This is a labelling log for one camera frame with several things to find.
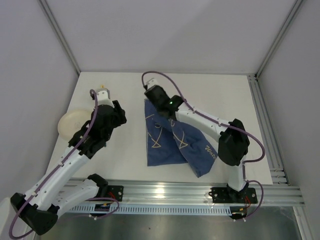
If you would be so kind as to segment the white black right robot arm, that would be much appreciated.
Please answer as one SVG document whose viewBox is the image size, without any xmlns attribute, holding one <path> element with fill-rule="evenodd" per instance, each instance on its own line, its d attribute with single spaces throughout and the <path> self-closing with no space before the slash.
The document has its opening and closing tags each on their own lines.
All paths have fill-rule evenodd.
<svg viewBox="0 0 320 240">
<path fill-rule="evenodd" d="M 148 148 L 172 145 L 198 178 L 208 174 L 219 158 L 229 170 L 228 198 L 240 202 L 248 188 L 243 163 L 250 145 L 243 123 L 197 110 L 179 95 L 169 97 L 157 84 L 144 88 Z"/>
</svg>

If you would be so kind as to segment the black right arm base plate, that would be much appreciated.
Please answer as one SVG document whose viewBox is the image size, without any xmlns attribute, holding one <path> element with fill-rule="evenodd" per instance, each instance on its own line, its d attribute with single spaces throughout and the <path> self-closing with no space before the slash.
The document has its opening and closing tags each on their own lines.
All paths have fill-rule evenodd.
<svg viewBox="0 0 320 240">
<path fill-rule="evenodd" d="M 245 187 L 241 191 L 236 191 L 229 186 L 212 187 L 208 195 L 215 204 L 257 204 L 258 198 L 256 190 L 252 187 Z"/>
</svg>

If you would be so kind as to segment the cream round plate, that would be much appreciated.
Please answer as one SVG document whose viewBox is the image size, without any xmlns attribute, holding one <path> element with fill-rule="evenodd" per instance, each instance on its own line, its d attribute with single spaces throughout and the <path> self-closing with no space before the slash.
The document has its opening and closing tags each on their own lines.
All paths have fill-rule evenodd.
<svg viewBox="0 0 320 240">
<path fill-rule="evenodd" d="M 69 141 L 74 134 L 81 129 L 86 121 L 91 119 L 91 111 L 86 109 L 74 109 L 64 114 L 58 122 L 59 136 Z"/>
</svg>

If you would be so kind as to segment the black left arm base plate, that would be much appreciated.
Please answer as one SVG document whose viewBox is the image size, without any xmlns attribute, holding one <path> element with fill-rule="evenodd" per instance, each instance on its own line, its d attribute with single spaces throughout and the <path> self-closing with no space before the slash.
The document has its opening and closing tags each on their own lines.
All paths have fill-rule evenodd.
<svg viewBox="0 0 320 240">
<path fill-rule="evenodd" d="M 116 199 L 121 202 L 124 196 L 124 187 L 122 185 L 104 186 L 98 196 L 102 198 Z"/>
</svg>

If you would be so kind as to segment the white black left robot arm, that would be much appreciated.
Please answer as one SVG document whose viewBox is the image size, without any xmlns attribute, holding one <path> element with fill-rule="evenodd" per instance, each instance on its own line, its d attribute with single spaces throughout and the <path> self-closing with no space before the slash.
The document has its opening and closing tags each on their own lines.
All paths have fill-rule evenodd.
<svg viewBox="0 0 320 240">
<path fill-rule="evenodd" d="M 61 161 L 26 193 L 14 193 L 10 203 L 16 212 L 9 227 L 13 240 L 13 228 L 17 219 L 25 222 L 37 235 L 47 233 L 58 219 L 84 201 L 104 201 L 108 205 L 119 204 L 120 199 L 111 195 L 108 182 L 98 174 L 89 175 L 73 190 L 61 193 L 62 187 L 110 140 L 113 130 L 127 122 L 125 111 L 117 100 L 107 104 L 95 103 L 91 120 L 74 134 Z"/>
</svg>

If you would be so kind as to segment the blue fish-pattern cloth placemat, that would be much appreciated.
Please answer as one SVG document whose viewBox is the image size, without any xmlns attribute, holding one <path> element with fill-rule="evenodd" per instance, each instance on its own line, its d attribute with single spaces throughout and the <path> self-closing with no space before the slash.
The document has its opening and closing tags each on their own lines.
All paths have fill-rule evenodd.
<svg viewBox="0 0 320 240">
<path fill-rule="evenodd" d="M 147 166 L 188 164 L 197 178 L 211 171 L 218 153 L 200 130 L 162 117 L 147 99 L 144 115 Z"/>
</svg>

